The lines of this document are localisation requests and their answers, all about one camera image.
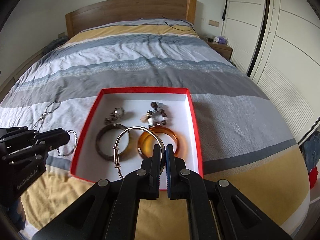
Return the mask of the thin silver bangle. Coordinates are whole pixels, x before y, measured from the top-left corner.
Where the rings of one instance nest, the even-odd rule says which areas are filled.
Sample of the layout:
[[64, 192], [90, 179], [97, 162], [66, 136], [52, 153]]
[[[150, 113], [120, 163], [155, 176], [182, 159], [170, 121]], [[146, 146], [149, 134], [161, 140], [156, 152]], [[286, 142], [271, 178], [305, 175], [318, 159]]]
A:
[[126, 134], [126, 133], [132, 133], [132, 131], [141, 131], [140, 135], [141, 136], [143, 133], [147, 133], [149, 136], [153, 137], [153, 139], [155, 139], [155, 141], [158, 143], [158, 145], [161, 147], [161, 169], [160, 169], [160, 174], [163, 173], [164, 168], [165, 168], [165, 162], [166, 162], [166, 152], [165, 152], [165, 146], [163, 141], [161, 140], [161, 138], [154, 133], [153, 131], [149, 130], [146, 127], [143, 126], [131, 126], [128, 127], [126, 129], [124, 129], [116, 138], [116, 141], [114, 143], [113, 146], [113, 161], [114, 161], [114, 168], [117, 170], [118, 172], [118, 176], [120, 179], [124, 179], [124, 176], [121, 172], [121, 165], [120, 165], [120, 160], [119, 160], [119, 143], [122, 139], [122, 137]]

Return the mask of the dark brown bangle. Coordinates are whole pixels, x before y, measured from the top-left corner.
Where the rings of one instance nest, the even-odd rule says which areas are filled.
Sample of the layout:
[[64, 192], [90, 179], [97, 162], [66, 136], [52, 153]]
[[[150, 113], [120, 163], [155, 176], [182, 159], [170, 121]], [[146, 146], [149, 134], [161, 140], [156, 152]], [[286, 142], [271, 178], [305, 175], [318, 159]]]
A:
[[[95, 150], [103, 159], [114, 161], [113, 147], [118, 135], [127, 129], [122, 124], [109, 124], [103, 127], [96, 136]], [[124, 134], [119, 143], [119, 160], [126, 161], [134, 157], [134, 135], [133, 132]]]

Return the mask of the red jewelry box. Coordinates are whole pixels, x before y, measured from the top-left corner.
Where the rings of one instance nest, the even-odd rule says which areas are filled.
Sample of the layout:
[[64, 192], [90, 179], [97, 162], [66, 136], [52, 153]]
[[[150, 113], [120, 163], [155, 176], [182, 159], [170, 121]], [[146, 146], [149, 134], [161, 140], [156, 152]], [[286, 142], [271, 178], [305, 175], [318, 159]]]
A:
[[[73, 160], [71, 162], [71, 175], [90, 182], [107, 178], [110, 181], [120, 179], [114, 168], [114, 161], [103, 159], [95, 150], [97, 133], [105, 126], [105, 118], [115, 109], [123, 107], [124, 116], [117, 121], [125, 127], [143, 126], [141, 117], [151, 110], [150, 104], [157, 102], [162, 104], [167, 113], [167, 127], [173, 131], [179, 140], [179, 158], [184, 159], [188, 169], [203, 176], [202, 154], [200, 137], [196, 122], [195, 111], [191, 94], [187, 88], [169, 87], [124, 87], [102, 89], [79, 135]], [[138, 153], [137, 145], [141, 131], [133, 131], [134, 157], [120, 161], [123, 176], [138, 169], [142, 163], [142, 157]]]

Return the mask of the striped bed duvet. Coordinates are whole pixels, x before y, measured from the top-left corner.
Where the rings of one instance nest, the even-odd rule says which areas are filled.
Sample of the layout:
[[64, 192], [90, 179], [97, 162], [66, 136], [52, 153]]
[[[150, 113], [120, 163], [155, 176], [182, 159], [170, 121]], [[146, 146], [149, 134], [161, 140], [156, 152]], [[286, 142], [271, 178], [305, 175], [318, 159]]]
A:
[[308, 213], [308, 172], [286, 121], [184, 21], [81, 31], [18, 79], [1, 102], [1, 126], [71, 132], [21, 197], [37, 229], [93, 182], [117, 180], [151, 155], [154, 139], [137, 126], [154, 127], [188, 169], [230, 181], [289, 235]]

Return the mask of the dark green cloth pile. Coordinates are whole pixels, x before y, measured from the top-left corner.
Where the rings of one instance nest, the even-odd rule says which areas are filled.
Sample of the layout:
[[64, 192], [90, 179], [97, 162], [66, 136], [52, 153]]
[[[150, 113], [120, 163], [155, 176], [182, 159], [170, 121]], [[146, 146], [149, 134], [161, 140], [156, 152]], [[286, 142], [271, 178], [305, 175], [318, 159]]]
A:
[[62, 36], [60, 38], [57, 38], [50, 42], [47, 46], [44, 47], [43, 49], [43, 55], [48, 54], [52, 50], [58, 48], [59, 46], [65, 44], [69, 40], [68, 36]]

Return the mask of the wooden nightstand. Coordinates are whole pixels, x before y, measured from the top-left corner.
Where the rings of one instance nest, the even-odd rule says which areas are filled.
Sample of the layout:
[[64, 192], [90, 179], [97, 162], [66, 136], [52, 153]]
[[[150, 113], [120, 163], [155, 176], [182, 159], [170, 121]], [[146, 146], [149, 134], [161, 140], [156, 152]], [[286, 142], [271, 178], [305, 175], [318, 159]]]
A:
[[217, 42], [207, 42], [207, 44], [225, 59], [227, 60], [231, 59], [233, 48], [231, 48], [227, 44], [217, 43]]

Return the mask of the tissue box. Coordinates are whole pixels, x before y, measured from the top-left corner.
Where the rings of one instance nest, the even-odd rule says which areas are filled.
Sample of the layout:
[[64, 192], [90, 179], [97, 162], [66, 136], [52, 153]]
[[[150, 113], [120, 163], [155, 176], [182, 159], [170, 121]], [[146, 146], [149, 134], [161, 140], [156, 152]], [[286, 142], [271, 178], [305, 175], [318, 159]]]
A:
[[213, 38], [214, 42], [217, 42], [217, 43], [221, 43], [221, 44], [227, 44], [228, 43], [228, 39], [225, 38], [224, 36], [215, 36]]

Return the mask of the wooden headboard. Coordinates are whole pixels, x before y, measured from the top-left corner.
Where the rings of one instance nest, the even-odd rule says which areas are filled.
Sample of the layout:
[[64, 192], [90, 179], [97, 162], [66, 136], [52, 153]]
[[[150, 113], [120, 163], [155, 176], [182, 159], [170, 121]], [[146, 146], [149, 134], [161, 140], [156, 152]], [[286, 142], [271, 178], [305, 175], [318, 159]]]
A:
[[104, 24], [138, 19], [175, 19], [195, 23], [197, 0], [106, 0], [65, 15], [67, 36]]

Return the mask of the white wardrobe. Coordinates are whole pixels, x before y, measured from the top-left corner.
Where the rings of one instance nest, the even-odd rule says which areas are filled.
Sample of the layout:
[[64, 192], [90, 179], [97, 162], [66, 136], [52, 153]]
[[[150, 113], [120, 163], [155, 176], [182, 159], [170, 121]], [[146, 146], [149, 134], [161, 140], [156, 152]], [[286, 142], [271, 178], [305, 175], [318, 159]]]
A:
[[307, 0], [227, 0], [232, 62], [272, 101], [296, 142], [319, 128], [319, 18]]

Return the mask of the wall switch plate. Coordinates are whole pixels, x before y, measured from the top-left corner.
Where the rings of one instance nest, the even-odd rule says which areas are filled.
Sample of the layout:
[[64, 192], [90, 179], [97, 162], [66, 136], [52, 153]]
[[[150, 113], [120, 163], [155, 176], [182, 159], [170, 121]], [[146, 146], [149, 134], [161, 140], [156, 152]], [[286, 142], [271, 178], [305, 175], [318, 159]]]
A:
[[214, 27], [219, 27], [220, 23], [214, 20], [209, 20], [208, 22], [209, 25], [214, 26]]

